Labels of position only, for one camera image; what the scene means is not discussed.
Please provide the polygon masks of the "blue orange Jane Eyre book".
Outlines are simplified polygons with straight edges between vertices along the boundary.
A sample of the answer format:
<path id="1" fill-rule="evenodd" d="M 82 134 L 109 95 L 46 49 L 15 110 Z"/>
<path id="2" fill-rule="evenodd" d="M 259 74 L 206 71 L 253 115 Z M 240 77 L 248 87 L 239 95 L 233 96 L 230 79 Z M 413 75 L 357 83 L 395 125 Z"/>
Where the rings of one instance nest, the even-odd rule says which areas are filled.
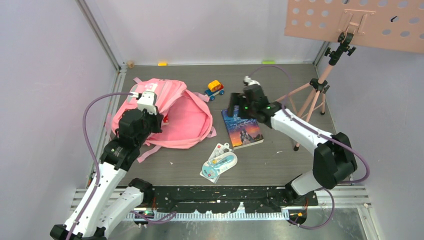
<path id="1" fill-rule="evenodd" d="M 228 116 L 228 110 L 223 109 L 221 115 L 234 150 L 260 144 L 264 141 L 263 134 L 256 119 L 244 119 L 238 116 L 238 107 L 233 116 Z"/>

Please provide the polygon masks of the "pink student backpack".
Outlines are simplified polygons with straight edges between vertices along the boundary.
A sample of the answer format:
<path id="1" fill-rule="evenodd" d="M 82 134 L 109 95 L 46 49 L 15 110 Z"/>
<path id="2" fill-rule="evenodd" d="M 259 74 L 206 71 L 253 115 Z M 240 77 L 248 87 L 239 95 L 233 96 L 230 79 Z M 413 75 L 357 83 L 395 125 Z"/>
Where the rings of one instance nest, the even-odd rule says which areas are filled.
<path id="1" fill-rule="evenodd" d="M 161 125 L 161 133 L 152 133 L 140 148 L 138 162 L 143 162 L 161 148 L 189 149 L 205 138 L 216 135 L 213 117 L 207 102 L 209 99 L 198 92 L 191 92 L 180 80 L 152 78 L 142 81 L 135 78 L 131 92 L 156 93 L 155 105 L 159 112 L 168 115 L 169 124 Z M 128 96 L 111 120 L 111 129 L 116 135 L 119 120 L 126 110 L 135 109 L 137 100 Z"/>

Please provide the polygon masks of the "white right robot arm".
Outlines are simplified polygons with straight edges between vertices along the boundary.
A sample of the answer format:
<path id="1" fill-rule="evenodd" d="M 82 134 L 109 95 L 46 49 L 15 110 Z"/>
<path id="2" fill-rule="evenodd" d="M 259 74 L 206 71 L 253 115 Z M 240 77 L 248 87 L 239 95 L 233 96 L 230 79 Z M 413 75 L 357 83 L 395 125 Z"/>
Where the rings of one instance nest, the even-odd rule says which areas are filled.
<path id="1" fill-rule="evenodd" d="M 260 83 L 249 76 L 244 78 L 243 83 L 242 92 L 230 94 L 228 116 L 233 116 L 237 108 L 240 118 L 257 120 L 287 135 L 313 156 L 312 169 L 284 186 L 288 203 L 299 205 L 312 191 L 331 190 L 357 170 L 347 135 L 323 131 L 296 116 L 280 102 L 270 102 Z"/>

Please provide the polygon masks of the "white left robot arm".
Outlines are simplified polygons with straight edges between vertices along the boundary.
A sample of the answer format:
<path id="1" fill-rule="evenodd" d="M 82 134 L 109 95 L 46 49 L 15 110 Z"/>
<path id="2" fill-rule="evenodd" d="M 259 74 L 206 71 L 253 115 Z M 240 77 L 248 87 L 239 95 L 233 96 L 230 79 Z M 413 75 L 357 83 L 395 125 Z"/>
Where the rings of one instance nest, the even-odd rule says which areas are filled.
<path id="1" fill-rule="evenodd" d="M 151 134 L 161 133 L 163 115 L 156 106 L 153 91 L 130 92 L 137 107 L 124 111 L 116 136 L 104 147 L 100 159 L 94 158 L 95 176 L 81 202 L 63 224 L 50 231 L 54 240 L 106 240 L 115 227 L 136 206 L 153 202 L 153 186 L 134 178 L 110 206 L 106 206 L 117 185 L 140 155 L 140 148 Z"/>

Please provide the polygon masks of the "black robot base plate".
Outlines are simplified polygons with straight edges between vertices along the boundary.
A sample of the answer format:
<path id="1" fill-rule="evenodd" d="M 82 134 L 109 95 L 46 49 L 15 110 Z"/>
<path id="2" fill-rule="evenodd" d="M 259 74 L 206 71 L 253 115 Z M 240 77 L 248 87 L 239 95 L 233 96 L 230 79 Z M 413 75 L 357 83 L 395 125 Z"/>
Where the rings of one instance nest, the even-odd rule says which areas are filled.
<path id="1" fill-rule="evenodd" d="M 318 198 L 311 191 L 294 196 L 281 186 L 153 186 L 141 207 L 160 213 L 205 214 L 234 213 L 244 207 L 245 213 L 277 213 L 282 208 L 317 206 Z"/>

